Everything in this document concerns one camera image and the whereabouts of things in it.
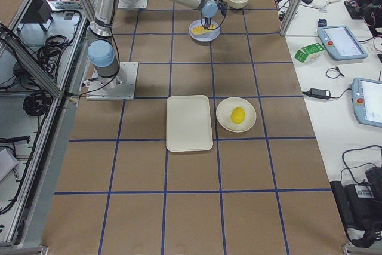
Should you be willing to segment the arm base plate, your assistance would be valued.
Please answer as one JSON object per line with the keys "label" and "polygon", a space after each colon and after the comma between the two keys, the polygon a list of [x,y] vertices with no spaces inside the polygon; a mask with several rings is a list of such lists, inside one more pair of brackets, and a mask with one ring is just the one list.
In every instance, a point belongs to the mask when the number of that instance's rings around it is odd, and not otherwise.
{"label": "arm base plate", "polygon": [[93,69],[92,78],[86,87],[88,100],[133,100],[135,84],[138,74],[138,62],[121,62],[119,73],[110,83],[106,78],[100,78],[96,69]]}

